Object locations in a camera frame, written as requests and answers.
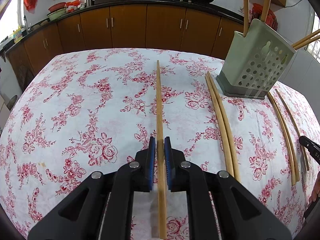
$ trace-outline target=screw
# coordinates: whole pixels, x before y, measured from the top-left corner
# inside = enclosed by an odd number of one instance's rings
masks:
[[[227,171],[219,171],[219,176],[226,179],[227,177],[229,177],[229,173]]]
[[[101,177],[102,173],[100,171],[95,171],[91,174],[91,178],[93,179],[99,179]]]
[[[138,162],[130,162],[129,166],[133,169],[138,168],[140,165],[140,163]]]
[[[191,163],[187,162],[187,161],[183,161],[183,162],[180,163],[180,166],[182,168],[190,168],[191,167]]]

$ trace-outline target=pair of chopsticks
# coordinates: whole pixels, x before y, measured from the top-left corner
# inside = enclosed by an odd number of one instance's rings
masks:
[[[249,29],[249,0],[243,0],[244,3],[244,31],[243,37],[247,36],[248,29]],[[266,22],[267,16],[269,13],[271,0],[264,0],[263,9],[261,14],[261,21]]]
[[[164,143],[163,143],[163,117],[161,98],[160,63],[157,60],[156,76],[156,105],[157,105],[157,173],[158,173],[158,214],[159,232],[161,239],[167,239],[167,204],[166,204],[166,173],[164,163]]]
[[[300,135],[299,128],[298,128],[298,126],[297,126],[297,124],[296,124],[296,121],[294,120],[294,118],[293,118],[293,116],[292,116],[292,114],[291,114],[291,112],[290,112],[290,109],[289,109],[288,105],[286,104],[286,102],[284,101],[284,99],[282,98],[282,96],[280,95],[280,93],[279,93],[279,91],[278,91],[277,89],[276,89],[276,92],[277,92],[279,98],[281,99],[282,104],[284,105],[287,113],[289,114],[290,119],[291,119],[291,122],[292,122],[292,124],[293,124],[293,126],[294,126],[294,128],[295,128],[295,130],[296,130],[296,132],[297,132],[297,134],[298,134],[298,137],[300,138],[301,135]],[[302,152],[302,155],[303,155],[303,160],[304,160],[305,168],[306,168],[307,171],[309,171],[309,170],[310,170],[310,167],[309,167],[309,162],[308,162],[308,159],[307,159],[306,149],[305,149],[302,145],[300,145],[300,149],[301,149],[301,152]]]
[[[319,33],[320,33],[320,29],[311,33],[310,35],[304,37],[303,39],[297,41],[296,43],[292,44],[292,47],[295,50],[297,50],[297,49],[303,48],[304,46],[307,46],[308,44],[310,44],[314,41],[317,41],[318,39],[320,39],[320,35],[318,35]]]
[[[287,124],[284,121],[284,117],[282,116],[280,112],[279,106],[276,104],[273,96],[271,95],[270,92],[267,93],[268,99],[273,106],[274,111],[276,112],[276,116],[279,120],[281,130],[284,136],[285,143],[287,145],[288,149],[288,155],[289,155],[289,162],[290,162],[290,168],[291,168],[291,185],[295,185],[296,182],[300,180],[300,174],[299,174],[299,168],[298,168],[298,162],[297,162],[297,157],[294,153],[294,147],[293,143],[290,137],[290,133],[287,127]]]
[[[207,82],[207,86],[213,103],[213,108],[218,120],[227,172],[231,174],[237,181],[241,182],[238,158],[228,117],[222,104],[222,100],[217,87],[214,84],[209,71],[205,75],[205,81]]]

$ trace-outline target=table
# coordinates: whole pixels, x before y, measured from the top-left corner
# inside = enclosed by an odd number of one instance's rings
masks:
[[[223,61],[158,49],[102,49],[59,55],[34,78],[0,139],[0,203],[16,228],[28,231],[90,173],[116,171],[156,135],[156,61],[160,61],[164,136],[204,171],[225,169],[220,131],[204,74]],[[286,144],[268,99],[225,97],[242,184],[296,235],[319,170],[291,186]],[[300,133],[318,142],[320,126],[297,91],[275,87]],[[301,172],[297,133],[280,105]],[[156,189],[156,166],[154,187]],[[168,239],[188,239],[185,193],[167,194]],[[135,193],[131,239],[157,238],[157,193]]]

